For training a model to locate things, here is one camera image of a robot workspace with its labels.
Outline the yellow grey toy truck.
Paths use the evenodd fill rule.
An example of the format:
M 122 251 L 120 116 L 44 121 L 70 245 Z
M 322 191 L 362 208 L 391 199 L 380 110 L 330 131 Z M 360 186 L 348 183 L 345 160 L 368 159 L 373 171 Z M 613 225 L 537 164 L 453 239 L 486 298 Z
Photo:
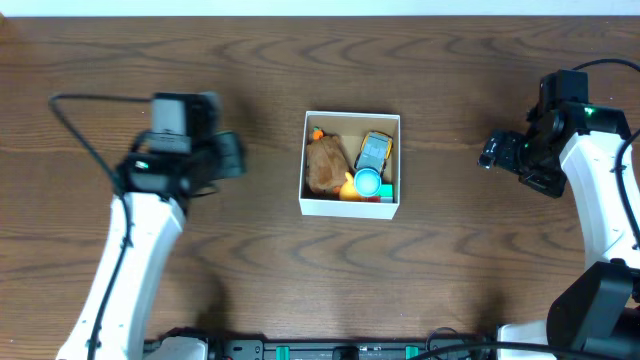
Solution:
M 393 148 L 392 138 L 382 132 L 370 131 L 364 137 L 360 152 L 356 157 L 354 168 L 356 171 L 370 168 L 383 175 L 386 161 Z

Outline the multicoloured puzzle cube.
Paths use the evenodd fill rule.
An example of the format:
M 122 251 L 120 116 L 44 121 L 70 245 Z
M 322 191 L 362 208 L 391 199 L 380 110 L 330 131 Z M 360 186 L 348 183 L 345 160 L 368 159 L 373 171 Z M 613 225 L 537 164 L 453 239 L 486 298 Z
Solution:
M 392 184 L 382 184 L 377 193 L 367 198 L 368 202 L 374 203 L 393 203 L 394 187 Z

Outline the orange duck toy blue hat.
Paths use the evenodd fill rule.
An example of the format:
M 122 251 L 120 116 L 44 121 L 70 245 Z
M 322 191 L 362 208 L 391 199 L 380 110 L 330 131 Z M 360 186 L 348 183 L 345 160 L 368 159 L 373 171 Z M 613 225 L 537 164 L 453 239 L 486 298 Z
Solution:
M 340 201 L 366 201 L 375 197 L 382 186 L 380 174 L 373 168 L 363 168 L 354 175 L 345 173 L 345 183 L 338 192 Z

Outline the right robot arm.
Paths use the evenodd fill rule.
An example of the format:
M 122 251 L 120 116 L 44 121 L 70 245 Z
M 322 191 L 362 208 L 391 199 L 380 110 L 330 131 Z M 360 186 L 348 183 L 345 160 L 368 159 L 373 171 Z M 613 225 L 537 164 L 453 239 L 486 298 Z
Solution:
M 552 198 L 573 192 L 585 271 L 546 319 L 501 326 L 500 359 L 639 356 L 639 189 L 622 111 L 567 102 L 535 111 L 524 133 L 495 130 L 478 163 L 501 167 Z

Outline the brown plush toy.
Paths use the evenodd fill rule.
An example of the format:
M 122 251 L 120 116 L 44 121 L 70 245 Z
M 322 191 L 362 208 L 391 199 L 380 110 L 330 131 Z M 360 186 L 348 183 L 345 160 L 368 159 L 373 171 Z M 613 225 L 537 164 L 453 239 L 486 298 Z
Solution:
M 317 195 L 338 194 L 346 183 L 350 171 L 337 135 L 327 135 L 314 127 L 311 142 L 306 146 L 305 178 L 312 193 Z

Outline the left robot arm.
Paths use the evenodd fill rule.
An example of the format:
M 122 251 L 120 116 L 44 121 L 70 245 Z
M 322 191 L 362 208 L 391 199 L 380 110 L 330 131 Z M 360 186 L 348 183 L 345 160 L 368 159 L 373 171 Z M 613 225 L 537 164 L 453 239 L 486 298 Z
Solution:
M 115 168 L 89 144 L 59 106 L 49 107 L 113 184 L 105 248 L 82 312 L 60 359 L 212 359 L 205 335 L 177 331 L 146 341 L 166 261 L 184 231 L 190 202 L 215 193 L 220 179 L 246 171 L 238 135 L 220 132 L 218 96 L 156 93 L 147 99 L 151 127 L 140 132 Z

